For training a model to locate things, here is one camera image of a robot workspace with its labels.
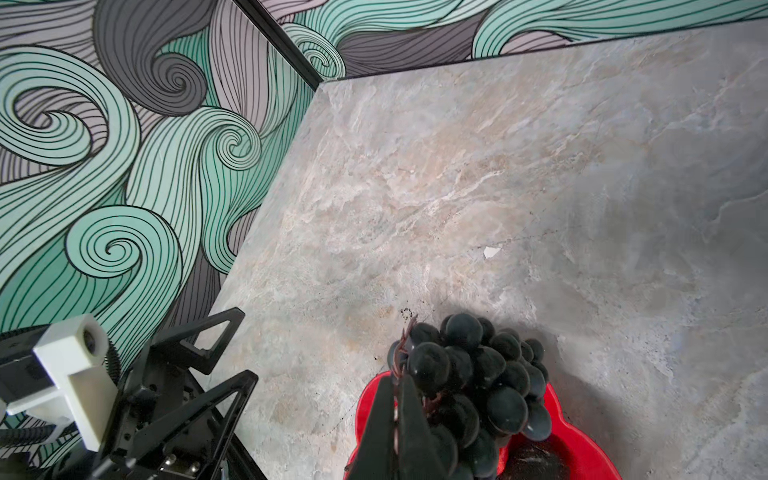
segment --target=red tray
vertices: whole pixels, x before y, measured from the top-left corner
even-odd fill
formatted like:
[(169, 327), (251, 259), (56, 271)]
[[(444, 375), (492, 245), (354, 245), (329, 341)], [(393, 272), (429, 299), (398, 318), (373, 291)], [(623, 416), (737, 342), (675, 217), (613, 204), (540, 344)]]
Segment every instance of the red tray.
[[(386, 376), (389, 376), (389, 372), (380, 373), (373, 377), (362, 391), (360, 400), (357, 402), (357, 410), (355, 411), (355, 439), (358, 446), (362, 439), (362, 433), (366, 429), (366, 422), (368, 421), (368, 415), (371, 413), (376, 390), (379, 388), (379, 381)], [(558, 396), (555, 395), (552, 385), (547, 385), (547, 392), (544, 394), (544, 407), (552, 417), (550, 443), (558, 450), (561, 458), (568, 466), (571, 480), (621, 480), (619, 472), (608, 458), (608, 455), (605, 455), (605, 452), (581, 430), (565, 421), (560, 401)], [(523, 435), (514, 435), (507, 446), (499, 449), (498, 475), (504, 471), (510, 447), (515, 448), (526, 442), (528, 440)], [(356, 453), (357, 447), (349, 456), (347, 465), (352, 464)]]

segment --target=patterned wall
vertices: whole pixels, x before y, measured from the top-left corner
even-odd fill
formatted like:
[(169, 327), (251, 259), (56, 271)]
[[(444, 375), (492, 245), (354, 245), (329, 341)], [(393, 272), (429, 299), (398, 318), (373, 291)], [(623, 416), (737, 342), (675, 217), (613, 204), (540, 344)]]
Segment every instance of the patterned wall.
[(767, 0), (260, 0), (324, 78), (768, 16)]
[(312, 95), (231, 0), (0, 0), (0, 331), (207, 315)]

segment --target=white plastic part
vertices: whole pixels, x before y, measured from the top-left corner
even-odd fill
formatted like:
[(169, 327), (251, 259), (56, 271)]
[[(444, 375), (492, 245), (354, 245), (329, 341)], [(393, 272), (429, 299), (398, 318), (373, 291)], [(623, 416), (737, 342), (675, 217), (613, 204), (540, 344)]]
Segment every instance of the white plastic part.
[(74, 420), (85, 448), (97, 452), (118, 394), (102, 366), (108, 348), (107, 334), (90, 314), (51, 324), (32, 351), (54, 386), (12, 402), (8, 413), (26, 411), (59, 427)]

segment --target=black edge strip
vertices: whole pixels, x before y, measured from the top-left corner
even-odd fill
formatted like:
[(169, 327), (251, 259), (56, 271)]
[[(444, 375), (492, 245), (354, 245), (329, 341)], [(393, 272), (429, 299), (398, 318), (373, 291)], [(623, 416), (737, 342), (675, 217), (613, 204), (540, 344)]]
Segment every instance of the black edge strip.
[(301, 53), (288, 34), (275, 22), (272, 15), (258, 2), (258, 0), (234, 0), (240, 10), (251, 22), (264, 34), (272, 46), (286, 59), (286, 61), (301, 75), (301, 78), (313, 89), (317, 90), (323, 78), (310, 64), (310, 61)]

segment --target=black cable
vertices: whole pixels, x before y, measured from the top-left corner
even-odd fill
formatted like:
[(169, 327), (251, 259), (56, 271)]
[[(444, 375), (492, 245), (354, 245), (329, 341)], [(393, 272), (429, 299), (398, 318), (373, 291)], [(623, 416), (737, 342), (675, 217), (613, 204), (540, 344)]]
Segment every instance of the black cable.
[[(48, 327), (48, 325), (26, 326), (20, 329), (3, 332), (0, 333), (0, 342), (12, 336), (21, 335), (22, 333), (26, 333), (34, 329), (41, 329), (46, 327)], [(120, 380), (120, 356), (118, 355), (118, 350), (114, 347), (112, 340), (109, 340), (106, 361), (107, 374), (109, 375), (109, 378), (112, 380), (112, 382), (117, 385), (118, 381)], [(56, 430), (56, 425), (42, 425), (39, 427), (28, 427), (23, 429), (0, 429), (0, 448), (35, 445), (51, 436), (54, 430)], [(75, 433), (77, 430), (78, 427), (73, 422), (64, 428), (60, 436), (70, 435)]]

